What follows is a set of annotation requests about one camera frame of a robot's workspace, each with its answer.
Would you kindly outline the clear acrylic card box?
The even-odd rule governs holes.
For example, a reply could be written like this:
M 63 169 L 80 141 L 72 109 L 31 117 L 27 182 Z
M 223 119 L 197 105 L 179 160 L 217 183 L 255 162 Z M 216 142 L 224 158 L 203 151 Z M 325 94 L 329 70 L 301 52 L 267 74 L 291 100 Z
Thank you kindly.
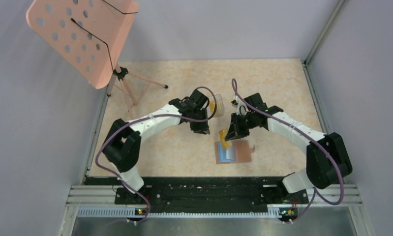
M 216 112 L 215 112 L 213 118 L 219 118 L 219 117 L 224 116 L 225 108 L 224 108 L 224 104 L 223 104 L 223 100 L 222 100 L 221 94 L 215 94 L 214 96 L 210 95 L 210 96 L 208 96 L 208 99 L 209 99 L 209 104 L 211 102 L 215 103 Z M 208 108 L 207 108 L 207 115 L 208 115 L 208 117 L 210 117 L 213 114 L 213 112 L 214 112 L 214 110 L 211 111 L 210 110 L 210 105 L 209 105 Z

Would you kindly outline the pink perforated music stand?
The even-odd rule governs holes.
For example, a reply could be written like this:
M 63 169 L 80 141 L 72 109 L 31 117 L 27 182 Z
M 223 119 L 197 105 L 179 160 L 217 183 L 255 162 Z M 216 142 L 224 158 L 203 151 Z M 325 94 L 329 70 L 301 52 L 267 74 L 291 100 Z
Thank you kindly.
M 131 30 L 139 3 L 135 0 L 35 0 L 26 12 L 29 27 L 45 40 L 96 89 L 111 96 L 115 76 L 129 115 L 138 105 L 125 76 L 168 85 L 119 66 L 121 51 Z

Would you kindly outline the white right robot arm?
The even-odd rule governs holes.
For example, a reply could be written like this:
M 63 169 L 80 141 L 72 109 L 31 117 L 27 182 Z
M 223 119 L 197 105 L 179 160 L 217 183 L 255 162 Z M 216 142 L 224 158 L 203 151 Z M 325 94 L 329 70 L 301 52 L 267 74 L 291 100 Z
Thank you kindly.
M 350 175 L 353 167 L 343 138 L 336 132 L 325 134 L 291 118 L 278 106 L 267 106 L 259 93 L 232 101 L 236 112 L 226 141 L 245 138 L 254 128 L 264 128 L 287 139 L 306 155 L 306 167 L 283 177 L 277 183 L 276 196 L 288 203 L 296 192 L 316 187 L 325 189 Z

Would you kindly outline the brown leather card holder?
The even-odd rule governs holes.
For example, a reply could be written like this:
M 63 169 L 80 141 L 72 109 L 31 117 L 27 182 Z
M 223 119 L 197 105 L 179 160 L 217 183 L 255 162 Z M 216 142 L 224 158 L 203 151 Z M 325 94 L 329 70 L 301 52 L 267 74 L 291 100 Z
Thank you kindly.
M 227 148 L 223 148 L 221 142 L 216 142 L 214 150 L 217 164 L 239 164 L 251 162 L 256 147 L 251 146 L 247 140 L 235 140 Z

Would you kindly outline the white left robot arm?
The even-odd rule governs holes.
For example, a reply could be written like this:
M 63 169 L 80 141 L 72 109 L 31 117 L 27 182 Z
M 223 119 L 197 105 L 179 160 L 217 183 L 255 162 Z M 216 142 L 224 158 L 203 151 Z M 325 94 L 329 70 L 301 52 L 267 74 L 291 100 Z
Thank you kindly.
M 175 98 L 160 109 L 138 119 L 114 121 L 100 153 L 115 168 L 115 174 L 127 189 L 133 203 L 145 198 L 143 178 L 136 166 L 143 143 L 164 129 L 188 122 L 192 132 L 209 134 L 209 98 L 195 89 L 190 96 Z

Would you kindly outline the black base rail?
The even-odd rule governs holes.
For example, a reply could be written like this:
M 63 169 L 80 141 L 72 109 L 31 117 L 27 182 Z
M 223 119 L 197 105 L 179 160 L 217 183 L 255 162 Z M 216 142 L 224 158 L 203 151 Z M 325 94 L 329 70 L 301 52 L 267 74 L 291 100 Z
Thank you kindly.
M 116 205 L 150 204 L 151 213 L 265 213 L 272 205 L 308 204 L 307 191 L 284 194 L 280 177 L 144 177 L 139 194 L 116 177 L 87 177 L 86 186 L 111 186 Z

